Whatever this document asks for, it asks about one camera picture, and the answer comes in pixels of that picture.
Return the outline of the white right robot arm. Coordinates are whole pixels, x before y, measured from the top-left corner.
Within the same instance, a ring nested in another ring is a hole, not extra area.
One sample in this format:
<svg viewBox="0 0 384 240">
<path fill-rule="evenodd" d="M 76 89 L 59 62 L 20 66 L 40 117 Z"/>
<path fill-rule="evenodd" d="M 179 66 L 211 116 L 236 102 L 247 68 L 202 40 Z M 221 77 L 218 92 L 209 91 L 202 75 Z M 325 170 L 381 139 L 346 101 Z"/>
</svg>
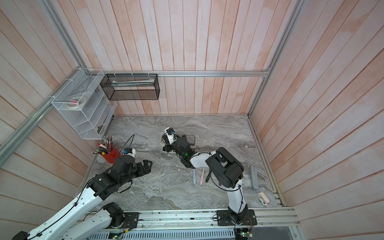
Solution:
<svg viewBox="0 0 384 240">
<path fill-rule="evenodd" d="M 208 168 L 206 182 L 215 177 L 219 182 L 216 186 L 228 194 L 228 209 L 216 213 L 218 224 L 226 226 L 225 221 L 229 221 L 241 225 L 249 212 L 243 195 L 244 166 L 223 147 L 213 152 L 194 152 L 186 136 L 176 135 L 172 128 L 169 131 L 162 135 L 163 151 L 174 152 L 187 168 Z"/>
</svg>

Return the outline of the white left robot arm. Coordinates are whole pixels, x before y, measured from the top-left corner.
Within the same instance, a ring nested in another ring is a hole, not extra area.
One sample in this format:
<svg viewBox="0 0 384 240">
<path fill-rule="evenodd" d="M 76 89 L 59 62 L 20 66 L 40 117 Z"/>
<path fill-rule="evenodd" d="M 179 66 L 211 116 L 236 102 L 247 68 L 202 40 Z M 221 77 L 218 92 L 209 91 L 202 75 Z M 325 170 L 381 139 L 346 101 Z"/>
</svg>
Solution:
<svg viewBox="0 0 384 240">
<path fill-rule="evenodd" d="M 117 158 L 114 165 L 90 179 L 81 192 L 53 217 L 35 229 L 20 231 L 15 240 L 83 240 L 93 233 L 111 227 L 113 229 L 137 226 L 138 213 L 126 216 L 116 203 L 103 206 L 95 215 L 81 223 L 78 220 L 110 195 L 120 193 L 121 186 L 133 179 L 149 174 L 152 162 L 136 162 L 131 154 Z"/>
</svg>

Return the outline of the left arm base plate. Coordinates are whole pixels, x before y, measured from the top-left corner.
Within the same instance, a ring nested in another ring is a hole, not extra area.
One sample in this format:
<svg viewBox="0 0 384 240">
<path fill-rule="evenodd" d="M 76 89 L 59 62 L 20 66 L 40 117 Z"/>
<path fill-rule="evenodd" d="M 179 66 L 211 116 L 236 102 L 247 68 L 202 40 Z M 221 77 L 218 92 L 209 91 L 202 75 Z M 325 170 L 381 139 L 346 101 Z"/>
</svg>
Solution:
<svg viewBox="0 0 384 240">
<path fill-rule="evenodd" d="M 123 229 L 132 230 L 137 228 L 139 216 L 140 216 L 139 212 L 124 212 L 123 223 L 122 223 Z"/>
</svg>

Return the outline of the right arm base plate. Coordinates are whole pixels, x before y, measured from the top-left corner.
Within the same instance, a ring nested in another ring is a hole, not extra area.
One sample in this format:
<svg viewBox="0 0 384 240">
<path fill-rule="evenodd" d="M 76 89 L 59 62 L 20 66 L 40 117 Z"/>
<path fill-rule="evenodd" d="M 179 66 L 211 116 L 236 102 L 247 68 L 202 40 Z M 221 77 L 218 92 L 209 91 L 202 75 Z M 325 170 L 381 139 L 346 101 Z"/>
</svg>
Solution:
<svg viewBox="0 0 384 240">
<path fill-rule="evenodd" d="M 245 207 L 240 213 L 235 213 L 230 209 L 218 210 L 216 217 L 219 226 L 245 225 L 253 227 L 258 224 L 254 210 L 248 209 L 248 207 Z"/>
</svg>

